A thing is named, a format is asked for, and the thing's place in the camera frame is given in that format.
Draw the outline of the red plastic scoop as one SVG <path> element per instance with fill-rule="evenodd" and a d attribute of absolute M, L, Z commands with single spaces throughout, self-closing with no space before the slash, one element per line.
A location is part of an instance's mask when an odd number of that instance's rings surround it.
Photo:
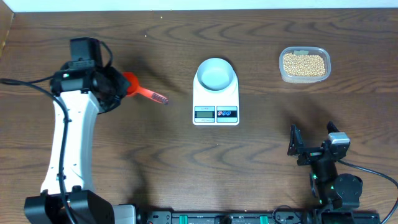
<path fill-rule="evenodd" d="M 140 94 L 157 103 L 161 103 L 164 105 L 167 105 L 169 103 L 169 99 L 167 97 L 140 86 L 139 80 L 134 73 L 124 72 L 123 75 L 131 84 L 130 87 L 127 89 L 127 96 L 134 96 L 136 94 Z"/>

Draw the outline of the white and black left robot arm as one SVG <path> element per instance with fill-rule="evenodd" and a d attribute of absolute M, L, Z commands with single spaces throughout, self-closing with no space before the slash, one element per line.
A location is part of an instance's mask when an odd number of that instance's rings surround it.
<path fill-rule="evenodd" d="M 55 111 L 50 164 L 40 195 L 28 197 L 30 223 L 136 223 L 133 205 L 95 194 L 91 173 L 96 117 L 120 105 L 129 81 L 112 66 L 64 65 L 50 80 Z"/>

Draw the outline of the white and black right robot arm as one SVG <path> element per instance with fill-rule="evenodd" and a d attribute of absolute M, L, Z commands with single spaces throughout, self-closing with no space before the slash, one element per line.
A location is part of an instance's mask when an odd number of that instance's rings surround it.
<path fill-rule="evenodd" d="M 318 147 L 307 147 L 296 125 L 290 127 L 287 154 L 297 157 L 299 166 L 310 166 L 310 183 L 314 196 L 327 210 L 351 210 L 359 208 L 363 181 L 352 174 L 339 174 L 336 163 L 346 156 L 351 141 L 330 121 L 328 138 Z"/>

